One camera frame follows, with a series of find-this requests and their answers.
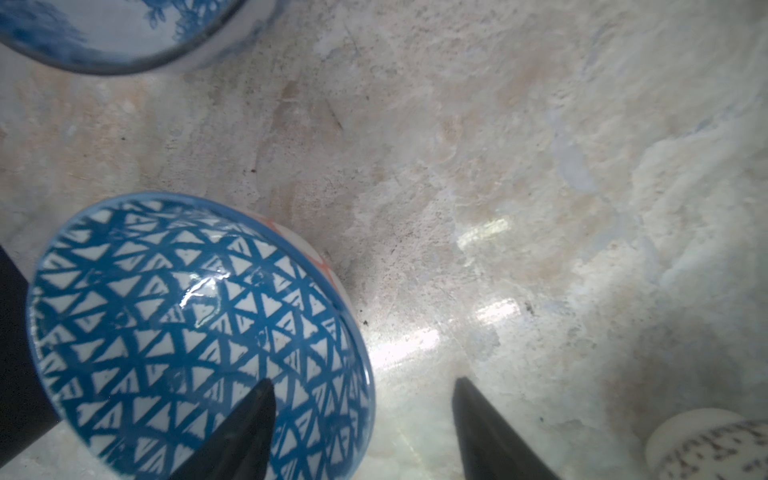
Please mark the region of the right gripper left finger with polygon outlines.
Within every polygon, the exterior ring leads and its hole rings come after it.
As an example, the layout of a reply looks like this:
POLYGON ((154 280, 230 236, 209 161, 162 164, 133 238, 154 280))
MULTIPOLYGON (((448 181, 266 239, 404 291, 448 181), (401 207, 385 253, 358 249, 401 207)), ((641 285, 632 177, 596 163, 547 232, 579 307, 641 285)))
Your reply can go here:
POLYGON ((270 379, 261 380, 170 476, 172 480, 263 480, 275 430, 276 397, 270 379))

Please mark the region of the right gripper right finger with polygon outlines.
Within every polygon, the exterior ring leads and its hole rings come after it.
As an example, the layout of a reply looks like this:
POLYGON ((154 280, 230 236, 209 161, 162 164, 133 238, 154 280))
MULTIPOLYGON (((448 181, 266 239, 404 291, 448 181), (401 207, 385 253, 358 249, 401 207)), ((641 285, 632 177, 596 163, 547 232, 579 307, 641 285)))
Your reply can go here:
POLYGON ((452 412, 467 479, 558 480, 466 377, 455 382, 452 412))

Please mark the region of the dark blue patterned bowl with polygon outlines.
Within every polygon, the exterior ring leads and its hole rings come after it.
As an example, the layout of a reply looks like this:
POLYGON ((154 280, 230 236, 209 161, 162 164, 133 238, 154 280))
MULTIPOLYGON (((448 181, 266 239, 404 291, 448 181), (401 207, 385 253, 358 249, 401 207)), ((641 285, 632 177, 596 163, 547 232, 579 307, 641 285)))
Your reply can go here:
POLYGON ((57 232, 27 296, 38 377, 125 479, 167 479, 273 383, 270 479, 349 479, 375 421, 349 297, 303 238, 182 194, 97 203, 57 232))

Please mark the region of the beige lattice bowl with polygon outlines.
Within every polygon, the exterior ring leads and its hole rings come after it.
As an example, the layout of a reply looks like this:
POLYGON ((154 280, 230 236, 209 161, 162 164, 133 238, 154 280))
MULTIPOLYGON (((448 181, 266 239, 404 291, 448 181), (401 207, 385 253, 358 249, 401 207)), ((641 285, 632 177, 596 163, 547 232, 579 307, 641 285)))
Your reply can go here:
POLYGON ((645 460, 654 479, 765 479, 767 422, 717 408, 686 411, 650 435, 645 460))

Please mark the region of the white blue floral bowl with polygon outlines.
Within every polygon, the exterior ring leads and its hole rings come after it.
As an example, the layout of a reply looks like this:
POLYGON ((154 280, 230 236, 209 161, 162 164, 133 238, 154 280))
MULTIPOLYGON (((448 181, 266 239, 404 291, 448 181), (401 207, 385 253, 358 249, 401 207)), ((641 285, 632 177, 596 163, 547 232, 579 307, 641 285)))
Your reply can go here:
POLYGON ((276 0, 10 0, 1 42, 47 66, 92 76, 186 72, 251 43, 276 0))

